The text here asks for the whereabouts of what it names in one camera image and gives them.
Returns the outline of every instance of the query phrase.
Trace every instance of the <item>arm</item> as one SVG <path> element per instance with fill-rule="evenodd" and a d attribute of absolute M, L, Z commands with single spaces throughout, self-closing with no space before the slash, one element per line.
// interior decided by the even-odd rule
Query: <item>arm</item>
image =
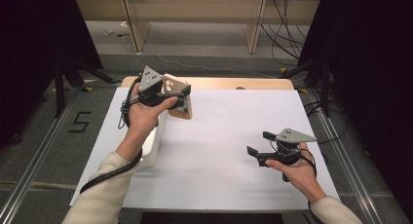
<path fill-rule="evenodd" d="M 308 150 L 306 143 L 300 143 L 300 148 Z M 308 151 L 301 154 L 311 160 Z M 332 197 L 328 197 L 317 182 L 313 168 L 300 159 L 291 166 L 283 165 L 274 160 L 267 160 L 266 165 L 284 173 L 291 184 L 306 196 L 313 214 L 323 223 L 361 223 L 356 215 L 345 205 Z"/>
<path fill-rule="evenodd" d="M 131 95 L 137 94 L 137 89 L 138 85 L 134 87 Z M 176 100 L 176 97 L 171 97 L 155 107 L 133 104 L 129 112 L 130 127 L 124 140 L 116 151 L 100 164 L 90 180 L 131 162 L 141 150 L 146 137 L 155 128 L 158 116 L 173 106 Z M 63 223 L 118 223 L 118 215 L 128 192 L 131 176 L 137 168 L 138 166 L 109 178 L 79 195 Z"/>

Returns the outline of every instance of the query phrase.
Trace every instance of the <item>hand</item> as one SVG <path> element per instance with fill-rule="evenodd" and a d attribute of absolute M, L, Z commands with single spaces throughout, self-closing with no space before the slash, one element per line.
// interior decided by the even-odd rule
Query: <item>hand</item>
<path fill-rule="evenodd" d="M 137 83 L 131 96 L 137 95 L 139 83 Z M 164 100 L 159 105 L 149 107 L 140 102 L 131 105 L 129 111 L 130 126 L 129 131 L 142 131 L 149 133 L 156 127 L 159 115 L 165 110 L 171 108 L 177 101 L 177 97 L 171 97 Z"/>
<path fill-rule="evenodd" d="M 137 95 L 138 89 L 139 83 L 134 86 L 131 96 Z M 176 101 L 177 97 L 174 96 L 154 107 L 146 106 L 140 102 L 131 105 L 129 110 L 130 126 L 116 153 L 128 161 L 132 161 L 142 148 L 146 137 L 156 127 L 159 115 L 171 108 Z"/>
<path fill-rule="evenodd" d="M 300 149 L 308 150 L 307 144 L 304 142 L 300 143 Z M 306 150 L 302 150 L 301 155 L 311 161 L 311 155 Z M 289 182 L 301 191 L 310 203 L 314 203 L 319 199 L 326 197 L 316 180 L 313 167 L 303 159 L 298 160 L 291 166 L 286 166 L 275 160 L 267 160 L 265 164 L 268 167 L 274 168 L 285 174 L 288 177 Z"/>

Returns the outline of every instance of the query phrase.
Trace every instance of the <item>finger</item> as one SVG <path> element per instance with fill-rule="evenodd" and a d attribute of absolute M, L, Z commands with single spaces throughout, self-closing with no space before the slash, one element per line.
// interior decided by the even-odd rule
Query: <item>finger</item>
<path fill-rule="evenodd" d="M 299 145 L 300 145 L 300 149 L 307 149 L 307 150 L 309 150 L 309 147 L 307 146 L 307 143 L 306 143 L 306 142 L 300 142 Z"/>
<path fill-rule="evenodd" d="M 311 159 L 311 154 L 310 154 L 309 148 L 307 146 L 307 143 L 306 142 L 300 142 L 299 146 L 300 146 L 300 149 L 304 149 L 304 150 L 301 151 L 301 155 L 303 155 L 304 157 L 306 157 L 308 159 Z"/>
<path fill-rule="evenodd" d="M 281 171 L 281 172 L 284 172 L 286 168 L 286 165 L 280 163 L 279 161 L 271 160 L 271 159 L 265 161 L 265 165 L 267 165 L 270 168 L 274 168 L 278 171 Z"/>
<path fill-rule="evenodd" d="M 139 84 L 140 83 L 136 83 L 133 87 L 133 90 L 131 91 L 131 96 L 137 95 L 138 90 L 139 90 Z"/>
<path fill-rule="evenodd" d="M 165 99 L 164 101 L 161 102 L 161 104 L 155 106 L 154 108 L 156 108 L 157 111 L 159 112 L 159 114 L 161 114 L 164 110 L 167 110 L 167 109 L 173 107 L 173 105 L 177 101 L 178 101 L 178 97 L 173 96 L 173 97 L 170 97 L 168 99 Z"/>

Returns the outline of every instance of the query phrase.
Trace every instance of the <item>table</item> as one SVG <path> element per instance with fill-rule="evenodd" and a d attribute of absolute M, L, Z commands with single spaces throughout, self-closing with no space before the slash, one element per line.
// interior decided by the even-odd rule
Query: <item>table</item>
<path fill-rule="evenodd" d="M 84 20 L 126 21 L 133 49 L 142 52 L 152 22 L 235 23 L 254 54 L 260 24 L 282 24 L 284 0 L 76 0 Z M 319 0 L 288 0 L 288 24 L 310 25 Z"/>
<path fill-rule="evenodd" d="M 212 213 L 308 210 L 305 197 L 290 183 L 283 182 L 280 172 L 259 167 L 246 153 L 247 145 L 270 152 L 262 131 L 279 133 L 290 127 L 314 135 L 291 83 L 277 79 L 184 79 L 193 87 L 193 119 L 167 116 L 157 162 L 132 177 L 124 207 Z M 125 79 L 124 86 L 115 93 L 73 201 L 100 161 L 117 147 L 108 142 L 116 136 L 112 133 L 107 137 L 103 131 L 113 125 L 107 119 L 112 109 L 119 112 L 119 101 L 131 80 L 133 77 Z M 247 90 L 234 90 L 236 87 Z M 202 108 L 206 101 L 207 108 Z M 316 143 L 308 145 L 317 161 L 319 183 L 327 194 L 338 198 L 319 147 Z"/>

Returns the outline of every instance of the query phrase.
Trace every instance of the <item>forearm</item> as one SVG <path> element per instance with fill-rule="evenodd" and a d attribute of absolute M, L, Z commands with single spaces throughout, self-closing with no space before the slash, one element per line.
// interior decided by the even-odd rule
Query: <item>forearm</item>
<path fill-rule="evenodd" d="M 351 210 L 333 197 L 325 197 L 310 204 L 310 209 L 313 214 L 324 224 L 361 223 L 358 217 Z"/>
<path fill-rule="evenodd" d="M 116 153 L 130 162 L 133 161 L 140 149 L 142 149 L 142 145 L 149 133 L 150 131 L 145 132 L 128 130 L 124 140 L 116 149 Z"/>
<path fill-rule="evenodd" d="M 111 153 L 90 180 L 128 163 L 117 153 Z M 118 215 L 136 168 L 109 178 L 83 192 L 70 208 L 63 223 L 118 223 Z"/>
<path fill-rule="evenodd" d="M 306 184 L 306 186 L 303 186 L 299 190 L 304 194 L 304 196 L 306 196 L 310 204 L 319 201 L 327 196 L 316 180 L 312 182 L 306 182 Z"/>

